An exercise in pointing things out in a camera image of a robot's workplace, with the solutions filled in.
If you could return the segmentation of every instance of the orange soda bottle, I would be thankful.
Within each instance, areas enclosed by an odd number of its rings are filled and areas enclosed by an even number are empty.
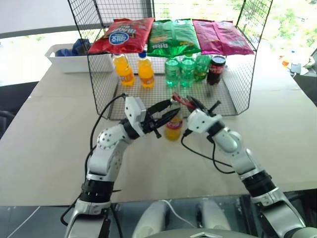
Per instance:
[[[144,88],[154,87],[154,71],[151,60],[147,57],[146,52],[139,53],[138,74]]]
[[[113,64],[116,73],[120,76],[120,81],[123,86],[133,86],[135,76],[132,67],[129,65],[128,59],[124,54],[114,54]]]
[[[178,102],[172,105],[174,108],[179,108],[180,105]],[[165,137],[169,140],[177,140],[182,132],[183,125],[183,116],[181,111],[178,112],[176,116],[174,116],[167,124],[165,128]]]

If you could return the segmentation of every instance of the red chip bag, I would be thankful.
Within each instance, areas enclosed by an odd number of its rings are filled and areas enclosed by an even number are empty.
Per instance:
[[[142,20],[116,19],[107,32],[89,49],[89,53],[140,53],[147,42],[153,17]]]
[[[193,20],[203,55],[252,55],[253,50],[229,21]]]

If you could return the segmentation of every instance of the wire mesh basket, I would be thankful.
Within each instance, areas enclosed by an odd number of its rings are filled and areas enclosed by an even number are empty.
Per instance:
[[[138,20],[145,17],[165,19],[208,19],[215,21],[232,20],[254,50],[254,55],[234,55],[226,59],[225,71],[218,85],[194,83],[191,88],[168,88],[165,85],[164,58],[152,57],[155,72],[155,86],[145,89],[137,76],[137,54],[127,54],[129,63],[136,74],[133,87],[119,83],[115,72],[97,72],[105,62],[88,54],[90,78],[97,113],[115,96],[125,92],[138,96],[146,107],[171,98],[176,91],[181,96],[191,95],[211,107],[217,100],[222,103],[215,112],[223,116],[234,116],[249,107],[254,65],[257,49],[269,14],[272,0],[68,0],[77,29],[82,39],[95,42],[116,18]],[[124,118],[123,101],[116,101],[103,117]],[[185,108],[183,115],[188,116]]]

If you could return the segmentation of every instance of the green soda bottle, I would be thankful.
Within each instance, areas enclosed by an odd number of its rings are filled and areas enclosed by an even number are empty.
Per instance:
[[[177,87],[179,83],[180,67],[176,57],[165,61],[165,80],[169,87]]]
[[[206,78],[210,62],[211,57],[209,55],[197,55],[194,69],[195,82],[201,82]]]
[[[195,60],[192,57],[192,54],[185,55],[185,58],[180,63],[181,68],[181,78],[180,85],[184,88],[189,88],[193,85],[194,82],[194,69],[195,69]]]

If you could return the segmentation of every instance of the green chip bag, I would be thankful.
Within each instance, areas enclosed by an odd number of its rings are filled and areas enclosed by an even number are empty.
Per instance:
[[[200,52],[191,19],[161,20],[152,25],[148,38],[148,55],[172,58]]]

